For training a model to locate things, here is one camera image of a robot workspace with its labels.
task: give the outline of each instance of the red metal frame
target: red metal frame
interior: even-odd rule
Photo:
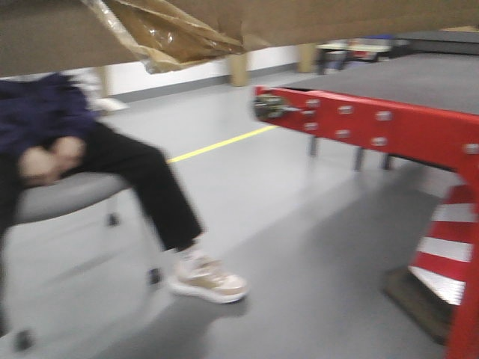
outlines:
[[[255,93],[281,96],[300,110],[261,118],[263,122],[453,169],[471,187],[479,213],[479,116],[321,90],[258,86]],[[476,222],[472,243],[478,241]],[[474,245],[445,358],[477,359],[478,355],[479,246]]]

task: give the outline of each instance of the white sock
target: white sock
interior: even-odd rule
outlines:
[[[184,271],[191,272],[198,268],[199,259],[204,257],[204,252],[198,244],[188,247],[184,251],[178,252],[180,263]]]

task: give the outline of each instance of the white wall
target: white wall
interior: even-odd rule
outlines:
[[[259,70],[267,67],[293,64],[298,61],[297,58],[295,46],[257,50],[248,54],[248,69]],[[146,72],[143,64],[132,62],[108,66],[106,73],[109,82],[109,93],[117,95],[119,93],[226,76],[229,75],[229,69],[226,60],[217,60],[180,71],[151,75]]]

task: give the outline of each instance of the seated person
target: seated person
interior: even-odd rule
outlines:
[[[118,174],[132,185],[163,248],[178,252],[168,279],[174,292],[215,303],[243,298],[246,282],[196,243],[201,225],[162,153],[96,122],[84,92],[65,73],[26,77],[0,79],[0,254],[24,189],[78,172]],[[4,271],[0,260],[0,299]]]

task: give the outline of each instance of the yellow floor line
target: yellow floor line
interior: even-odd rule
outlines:
[[[243,135],[239,135],[239,136],[230,138],[229,140],[221,141],[221,142],[218,142],[216,144],[211,144],[210,146],[200,148],[199,150],[195,150],[195,151],[192,151],[192,152],[189,152],[189,153],[185,153],[184,155],[177,156],[177,157],[174,157],[172,159],[169,159],[168,163],[183,161],[184,159],[189,159],[190,157],[201,155],[202,153],[214,150],[216,148],[220,148],[220,147],[226,146],[228,144],[232,144],[234,142],[238,142],[238,141],[244,140],[246,138],[249,138],[249,137],[252,137],[252,136],[255,136],[255,135],[259,135],[260,133],[263,133],[263,132],[269,131],[271,129],[274,129],[275,127],[277,127],[277,126],[262,127],[260,129],[256,129],[254,131],[247,132]]]

